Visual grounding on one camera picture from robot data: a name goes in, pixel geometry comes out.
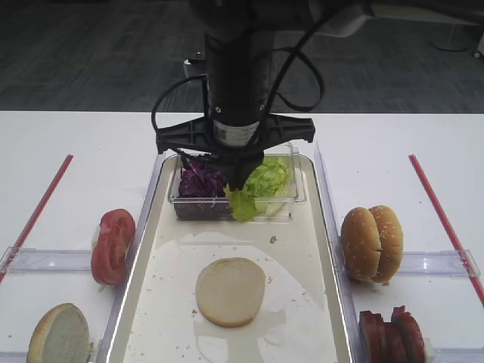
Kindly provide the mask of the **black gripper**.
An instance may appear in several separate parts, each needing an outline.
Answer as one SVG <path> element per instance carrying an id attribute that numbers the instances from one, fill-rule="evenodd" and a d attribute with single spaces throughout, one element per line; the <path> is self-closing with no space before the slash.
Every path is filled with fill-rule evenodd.
<path id="1" fill-rule="evenodd" d="M 243 189 L 253 171 L 262 164 L 261 158 L 252 157 L 293 140 L 311 143 L 314 136 L 315 125 L 310 118 L 271 114 L 262 126 L 259 123 L 228 126 L 202 116 L 156 129 L 156 144 L 159 154 L 173 150 L 200 163 L 223 163 L 221 172 L 229 190 L 235 191 Z"/>

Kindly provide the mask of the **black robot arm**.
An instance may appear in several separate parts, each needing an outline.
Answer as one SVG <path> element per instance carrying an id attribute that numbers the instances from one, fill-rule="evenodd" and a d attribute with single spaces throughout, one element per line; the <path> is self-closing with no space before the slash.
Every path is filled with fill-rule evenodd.
<path id="1" fill-rule="evenodd" d="M 304 44 L 316 33 L 347 37 L 373 12 L 367 1 L 192 1 L 205 30 L 205 70 L 197 74 L 203 115 L 155 126 L 159 152 L 218 169 L 231 190 L 241 189 L 267 149 L 292 140 L 312 142 L 312 119 L 271 112 Z"/>

